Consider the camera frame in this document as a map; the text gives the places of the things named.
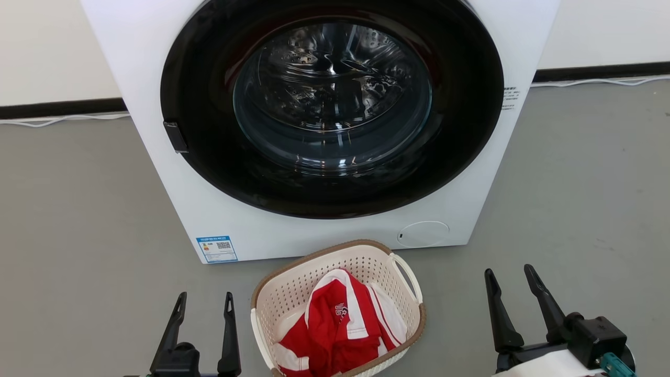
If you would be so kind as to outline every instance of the red and white jersey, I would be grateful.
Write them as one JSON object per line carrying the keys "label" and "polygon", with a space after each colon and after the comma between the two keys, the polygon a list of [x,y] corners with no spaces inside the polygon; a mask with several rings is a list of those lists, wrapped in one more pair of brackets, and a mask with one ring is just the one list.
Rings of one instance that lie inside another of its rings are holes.
{"label": "red and white jersey", "polygon": [[272,348],[288,377],[331,377],[384,355],[406,335],[395,303],[377,284],[337,269],[314,287],[305,313]]}

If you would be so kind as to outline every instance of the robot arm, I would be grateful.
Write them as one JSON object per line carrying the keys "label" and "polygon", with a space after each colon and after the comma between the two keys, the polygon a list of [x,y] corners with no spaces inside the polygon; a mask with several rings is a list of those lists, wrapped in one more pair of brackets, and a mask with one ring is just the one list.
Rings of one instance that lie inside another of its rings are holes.
{"label": "robot arm", "polygon": [[177,298],[177,303],[167,322],[158,350],[153,358],[149,376],[161,377],[237,377],[242,372],[240,350],[237,342],[237,326],[235,323],[235,305],[232,293],[226,295],[223,317],[226,327],[223,333],[221,359],[216,371],[218,374],[200,374],[200,352],[188,342],[177,343],[179,326],[184,322],[186,312],[186,292]]}
{"label": "robot arm", "polygon": [[491,269],[486,293],[498,352],[496,377],[635,377],[635,362],[626,335],[605,317],[585,320],[575,312],[565,316],[535,269],[524,267],[547,326],[547,342],[524,345],[500,298],[502,291]]}

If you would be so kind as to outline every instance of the plastic basket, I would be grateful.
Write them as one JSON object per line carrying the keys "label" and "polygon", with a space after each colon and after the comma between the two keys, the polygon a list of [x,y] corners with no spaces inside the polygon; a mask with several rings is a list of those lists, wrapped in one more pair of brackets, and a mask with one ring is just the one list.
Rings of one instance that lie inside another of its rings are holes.
{"label": "plastic basket", "polygon": [[[389,353],[343,376],[373,376],[402,358],[423,333],[426,314],[421,288],[407,263],[379,242],[351,241],[310,254],[265,277],[251,298],[251,326],[267,367],[283,376],[272,345],[302,315],[307,299],[323,275],[335,268],[348,270],[363,284],[376,282],[395,301],[405,324],[407,341]],[[409,282],[403,277],[404,271]]]}

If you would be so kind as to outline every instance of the washing machine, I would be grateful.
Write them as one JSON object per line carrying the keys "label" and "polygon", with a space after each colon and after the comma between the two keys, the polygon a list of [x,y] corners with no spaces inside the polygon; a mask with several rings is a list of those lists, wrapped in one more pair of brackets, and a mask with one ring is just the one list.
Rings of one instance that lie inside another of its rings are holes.
{"label": "washing machine", "polygon": [[213,264],[466,244],[559,0],[82,4]]}

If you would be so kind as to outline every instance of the sticker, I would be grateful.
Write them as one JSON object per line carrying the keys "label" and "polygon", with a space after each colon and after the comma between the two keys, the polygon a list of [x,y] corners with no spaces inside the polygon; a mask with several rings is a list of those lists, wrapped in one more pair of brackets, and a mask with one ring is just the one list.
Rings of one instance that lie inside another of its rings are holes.
{"label": "sticker", "polygon": [[201,237],[196,238],[202,255],[205,256],[207,263],[225,263],[236,262],[237,254],[232,248],[232,241],[227,235],[219,237]]}
{"label": "sticker", "polygon": [[513,110],[519,104],[521,91],[517,87],[506,87],[502,95],[502,110]]}

